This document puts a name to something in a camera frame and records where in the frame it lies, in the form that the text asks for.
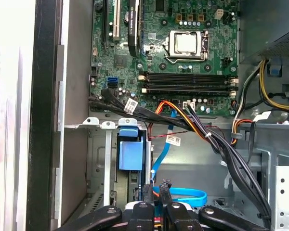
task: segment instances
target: white connector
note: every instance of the white connector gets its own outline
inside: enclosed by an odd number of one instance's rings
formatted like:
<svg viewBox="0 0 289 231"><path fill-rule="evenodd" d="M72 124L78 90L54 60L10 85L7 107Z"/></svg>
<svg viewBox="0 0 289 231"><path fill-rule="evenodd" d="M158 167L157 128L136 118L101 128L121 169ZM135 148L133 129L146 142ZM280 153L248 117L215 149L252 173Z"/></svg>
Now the white connector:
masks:
<svg viewBox="0 0 289 231"><path fill-rule="evenodd" d="M221 20L223 17L223 9L217 9L214 14L214 19Z"/></svg>

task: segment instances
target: chip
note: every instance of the chip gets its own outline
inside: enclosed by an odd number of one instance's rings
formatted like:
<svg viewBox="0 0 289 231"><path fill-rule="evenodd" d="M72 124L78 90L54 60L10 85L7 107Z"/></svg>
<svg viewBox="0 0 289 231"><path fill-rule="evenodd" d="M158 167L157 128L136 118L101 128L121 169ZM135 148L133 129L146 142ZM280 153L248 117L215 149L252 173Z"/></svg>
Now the chip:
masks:
<svg viewBox="0 0 289 231"><path fill-rule="evenodd" d="M127 65L127 55L125 54L116 54L114 58L115 68L125 68Z"/></svg>

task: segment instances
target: barcode label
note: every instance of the barcode label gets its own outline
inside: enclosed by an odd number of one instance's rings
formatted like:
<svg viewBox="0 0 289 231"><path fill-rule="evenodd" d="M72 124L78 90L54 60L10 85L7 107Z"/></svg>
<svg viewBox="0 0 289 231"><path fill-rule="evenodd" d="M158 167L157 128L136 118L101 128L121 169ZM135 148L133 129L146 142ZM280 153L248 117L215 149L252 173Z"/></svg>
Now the barcode label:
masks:
<svg viewBox="0 0 289 231"><path fill-rule="evenodd" d="M133 115L133 112L135 111L137 104L138 104L137 101L129 98L129 100L127 100L127 103L124 107L124 111L130 115Z"/></svg>
<svg viewBox="0 0 289 231"><path fill-rule="evenodd" d="M177 136L168 135L166 137L166 143L170 143L170 144L175 145L175 146L180 146L181 145L181 138L177 137Z"/></svg>

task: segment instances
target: black cable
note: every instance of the black cable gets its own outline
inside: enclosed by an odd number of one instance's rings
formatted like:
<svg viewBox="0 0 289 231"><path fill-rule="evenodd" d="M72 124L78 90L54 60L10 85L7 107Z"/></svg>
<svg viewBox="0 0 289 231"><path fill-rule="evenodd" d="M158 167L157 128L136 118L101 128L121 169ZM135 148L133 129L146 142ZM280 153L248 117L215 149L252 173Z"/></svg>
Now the black cable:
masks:
<svg viewBox="0 0 289 231"><path fill-rule="evenodd" d="M249 139L249 158L246 162L248 165L250 163L251 156L253 155L254 143L255 143L255 129L256 129L256 122L252 122L250 125L250 139Z"/></svg>

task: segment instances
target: blue plastic tab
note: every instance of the blue plastic tab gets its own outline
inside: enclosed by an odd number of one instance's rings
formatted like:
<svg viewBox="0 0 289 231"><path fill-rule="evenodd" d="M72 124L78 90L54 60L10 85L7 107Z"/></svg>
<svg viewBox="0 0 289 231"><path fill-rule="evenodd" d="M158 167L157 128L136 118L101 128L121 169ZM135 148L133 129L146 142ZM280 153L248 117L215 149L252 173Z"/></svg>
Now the blue plastic tab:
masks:
<svg viewBox="0 0 289 231"><path fill-rule="evenodd" d="M138 128L137 127L122 126L120 128L120 131L119 131L119 136L137 137L138 136Z"/></svg>
<svg viewBox="0 0 289 231"><path fill-rule="evenodd" d="M143 169L144 138L140 142L121 141L119 151L120 170Z"/></svg>
<svg viewBox="0 0 289 231"><path fill-rule="evenodd" d="M153 190L159 193L159 187L154 186ZM188 203L191 207L201 207L207 203L208 195L205 191L187 188L170 188L171 195L192 196L190 198L176 198L173 201Z"/></svg>

